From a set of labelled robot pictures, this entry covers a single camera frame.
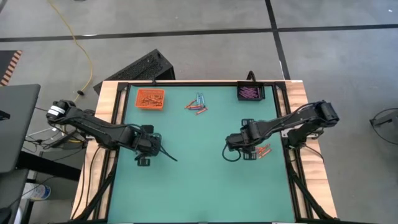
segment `orange tray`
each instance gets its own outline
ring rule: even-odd
[[[138,89],[136,107],[147,110],[162,110],[164,102],[164,90]]]

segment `green mat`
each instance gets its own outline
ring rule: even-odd
[[[294,221],[279,134],[263,142],[272,152],[262,159],[228,162],[221,156],[225,137],[239,132],[243,118],[276,118],[271,87],[262,101],[238,101],[233,86],[159,88],[164,109],[151,111],[134,106],[138,87],[132,86],[124,123],[154,125],[178,162],[159,154],[150,167],[138,167],[135,153],[121,149],[108,223]],[[198,116],[184,109],[196,93],[208,108]],[[227,150],[226,156],[237,153]]]

